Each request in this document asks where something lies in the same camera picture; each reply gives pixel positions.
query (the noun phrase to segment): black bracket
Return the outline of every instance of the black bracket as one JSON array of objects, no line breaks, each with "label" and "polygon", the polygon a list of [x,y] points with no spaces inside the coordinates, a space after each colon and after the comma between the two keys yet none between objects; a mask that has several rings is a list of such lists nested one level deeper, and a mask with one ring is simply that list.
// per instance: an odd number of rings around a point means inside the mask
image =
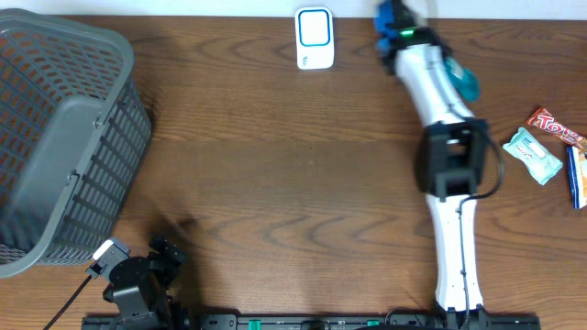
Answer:
[{"label": "black bracket", "polygon": [[130,258],[127,250],[113,244],[87,270],[109,281],[104,300],[115,303],[120,314],[85,318],[83,329],[190,329],[187,310],[167,295],[186,255],[163,237],[155,237],[149,246],[155,251],[148,257]]},{"label": "black bracket", "polygon": [[482,119],[427,126],[415,160],[415,178],[423,193],[445,199],[475,194],[481,183],[487,141]]}]

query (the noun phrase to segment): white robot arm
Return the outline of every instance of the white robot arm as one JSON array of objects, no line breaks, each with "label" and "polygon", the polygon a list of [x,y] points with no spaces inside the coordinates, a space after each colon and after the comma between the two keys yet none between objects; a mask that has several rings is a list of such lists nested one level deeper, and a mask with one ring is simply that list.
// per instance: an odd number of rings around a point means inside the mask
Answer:
[{"label": "white robot arm", "polygon": [[479,195],[477,186],[486,146],[499,151],[485,121],[473,117],[453,87],[445,65],[450,49],[434,31],[416,27],[400,0],[380,6],[375,27],[382,36],[383,62],[411,94],[425,131],[415,169],[434,222],[437,304],[447,314],[466,312],[468,320],[469,312],[483,305],[475,264],[475,206],[499,188],[502,176],[490,193]]},{"label": "white robot arm", "polygon": [[[471,111],[460,100],[446,74],[439,46],[420,44],[398,51],[395,72],[407,87],[424,127],[441,123],[462,123],[463,117],[472,117]],[[444,198],[426,194],[426,202],[432,214],[436,237],[438,280],[437,303],[444,309],[456,312],[466,309],[462,258],[460,247],[460,203],[468,194]],[[462,209],[462,238],[464,240],[465,269],[469,292],[469,308],[483,305],[477,282],[475,266],[475,242],[473,220],[476,201],[469,201]]]}]

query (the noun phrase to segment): light blue snack packet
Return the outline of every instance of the light blue snack packet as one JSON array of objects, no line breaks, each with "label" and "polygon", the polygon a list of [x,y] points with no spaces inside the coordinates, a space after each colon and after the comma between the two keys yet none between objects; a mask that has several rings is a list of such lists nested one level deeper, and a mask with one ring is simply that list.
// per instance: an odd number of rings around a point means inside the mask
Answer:
[{"label": "light blue snack packet", "polygon": [[552,156],[523,127],[518,128],[510,143],[504,144],[504,149],[522,160],[532,177],[542,185],[562,168],[562,162]]}]

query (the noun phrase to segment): white label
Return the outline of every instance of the white label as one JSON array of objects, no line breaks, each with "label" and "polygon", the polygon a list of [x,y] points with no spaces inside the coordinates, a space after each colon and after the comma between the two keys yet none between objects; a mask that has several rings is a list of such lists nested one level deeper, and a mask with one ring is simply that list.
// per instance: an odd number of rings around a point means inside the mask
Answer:
[{"label": "white label", "polygon": [[541,160],[547,156],[547,153],[538,144],[531,142],[528,146]]},{"label": "white label", "polygon": [[328,14],[324,10],[304,11],[300,14],[300,40],[304,46],[326,45],[328,37]]},{"label": "white label", "polygon": [[94,252],[94,254],[92,255],[92,259],[94,259],[94,260],[100,259],[100,257],[102,257],[104,252],[106,252],[108,250],[108,248],[110,248],[113,244],[114,244],[114,242],[112,240],[107,239],[106,242],[102,243],[102,245]]}]

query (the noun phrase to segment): red wrapper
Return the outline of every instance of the red wrapper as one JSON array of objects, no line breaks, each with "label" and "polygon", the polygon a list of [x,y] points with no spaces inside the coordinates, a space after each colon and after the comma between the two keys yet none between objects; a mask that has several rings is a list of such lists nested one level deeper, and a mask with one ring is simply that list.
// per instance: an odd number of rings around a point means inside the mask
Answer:
[{"label": "red wrapper", "polygon": [[554,116],[545,108],[539,108],[528,118],[526,123],[530,126],[544,129],[573,147],[587,151],[587,138],[580,136],[555,121]]}]

